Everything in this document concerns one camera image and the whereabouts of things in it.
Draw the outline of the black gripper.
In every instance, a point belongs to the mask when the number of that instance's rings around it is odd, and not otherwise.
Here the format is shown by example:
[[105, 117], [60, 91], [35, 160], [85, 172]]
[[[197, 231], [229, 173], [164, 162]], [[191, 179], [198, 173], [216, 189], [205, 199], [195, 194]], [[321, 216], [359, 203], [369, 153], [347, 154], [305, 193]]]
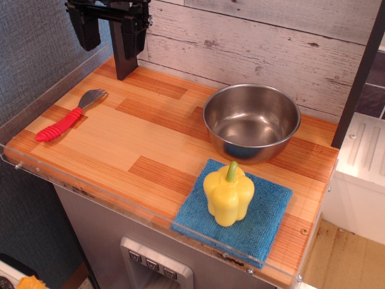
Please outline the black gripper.
[[79, 44], [91, 51], [100, 43], [98, 19], [123, 23], [125, 59], [130, 60], [143, 51], [146, 30], [152, 25], [150, 1], [66, 1], [66, 10]]

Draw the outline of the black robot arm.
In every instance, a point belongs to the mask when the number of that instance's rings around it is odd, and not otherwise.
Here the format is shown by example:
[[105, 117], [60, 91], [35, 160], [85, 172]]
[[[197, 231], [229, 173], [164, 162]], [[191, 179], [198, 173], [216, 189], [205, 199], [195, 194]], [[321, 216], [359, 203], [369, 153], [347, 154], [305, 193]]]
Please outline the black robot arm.
[[149, 1], [67, 1], [66, 11], [79, 44], [91, 51], [101, 44], [99, 20], [109, 22], [117, 79], [125, 79], [138, 67], [146, 31], [152, 24]]

